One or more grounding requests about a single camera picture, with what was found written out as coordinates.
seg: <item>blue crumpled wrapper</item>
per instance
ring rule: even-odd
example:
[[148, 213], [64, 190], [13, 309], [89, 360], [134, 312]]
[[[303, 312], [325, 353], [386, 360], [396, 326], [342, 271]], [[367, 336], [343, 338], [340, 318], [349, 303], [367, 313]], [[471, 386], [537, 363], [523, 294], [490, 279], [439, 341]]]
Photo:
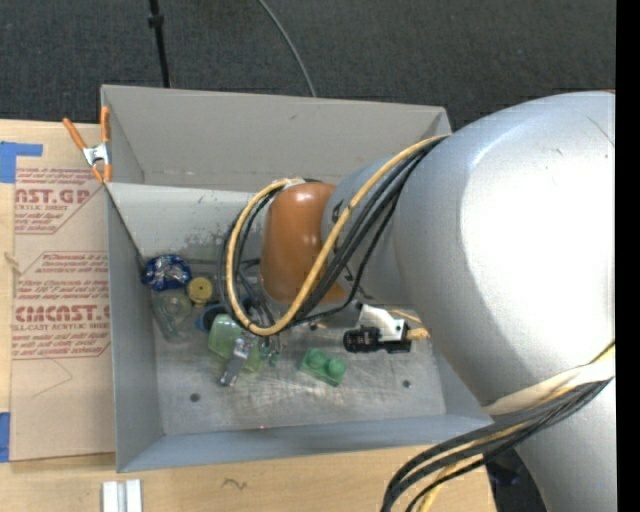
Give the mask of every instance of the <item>blue crumpled wrapper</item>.
[[157, 292], [182, 288], [191, 281], [191, 269], [177, 254], [163, 254], [147, 261], [141, 281]]

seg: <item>white plastic part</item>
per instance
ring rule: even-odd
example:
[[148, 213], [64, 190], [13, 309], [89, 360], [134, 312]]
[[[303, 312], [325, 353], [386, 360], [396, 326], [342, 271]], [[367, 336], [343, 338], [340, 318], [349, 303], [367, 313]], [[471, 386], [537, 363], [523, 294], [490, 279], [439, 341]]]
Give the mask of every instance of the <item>white plastic part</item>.
[[358, 323], [363, 327], [380, 329], [380, 341], [396, 341], [402, 338], [405, 321], [393, 318], [386, 309], [364, 304]]
[[142, 512], [142, 481], [104, 482], [102, 512]]

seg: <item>green plastic object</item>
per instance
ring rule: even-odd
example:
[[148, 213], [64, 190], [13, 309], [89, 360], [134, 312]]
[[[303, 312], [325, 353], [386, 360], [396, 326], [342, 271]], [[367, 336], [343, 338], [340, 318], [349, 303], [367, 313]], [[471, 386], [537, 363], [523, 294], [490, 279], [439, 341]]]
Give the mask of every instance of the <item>green plastic object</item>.
[[278, 365], [278, 361], [280, 361], [280, 352], [273, 352], [269, 357], [269, 366], [275, 368]]
[[342, 359], [330, 358], [320, 348], [311, 348], [300, 363], [300, 371], [332, 386], [342, 382], [347, 365]]
[[[229, 315], [218, 315], [215, 317], [209, 331], [209, 350], [225, 361], [229, 361], [233, 357], [236, 340], [246, 336], [246, 331], [235, 323]], [[262, 363], [264, 363], [264, 358], [260, 354], [260, 341], [256, 339], [243, 369], [257, 372], [262, 368]]]

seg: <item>wooden surface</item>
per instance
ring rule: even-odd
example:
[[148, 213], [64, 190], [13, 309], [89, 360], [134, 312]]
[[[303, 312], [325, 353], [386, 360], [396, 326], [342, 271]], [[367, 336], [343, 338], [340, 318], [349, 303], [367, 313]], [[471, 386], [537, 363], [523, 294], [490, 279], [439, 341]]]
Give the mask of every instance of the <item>wooden surface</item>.
[[[99, 455], [0, 464], [0, 509], [100, 510], [101, 484], [142, 479], [145, 512], [378, 511], [386, 481], [418, 448], [117, 474]], [[404, 510], [408, 499], [395, 510]], [[486, 473], [447, 483], [430, 512], [495, 512]]]

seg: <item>black connector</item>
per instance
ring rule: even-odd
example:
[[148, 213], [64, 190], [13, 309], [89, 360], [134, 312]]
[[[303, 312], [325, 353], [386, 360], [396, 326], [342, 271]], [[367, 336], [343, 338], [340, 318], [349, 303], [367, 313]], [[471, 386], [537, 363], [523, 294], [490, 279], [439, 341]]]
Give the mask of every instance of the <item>black connector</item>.
[[380, 329], [377, 327], [362, 327], [345, 332], [342, 343], [347, 352], [366, 353], [384, 349], [388, 354], [401, 354], [411, 351], [411, 340], [407, 340], [406, 335], [406, 324], [400, 339], [390, 341], [380, 340]]
[[161, 28], [164, 23], [164, 15], [151, 14], [147, 20], [149, 21], [149, 28]]

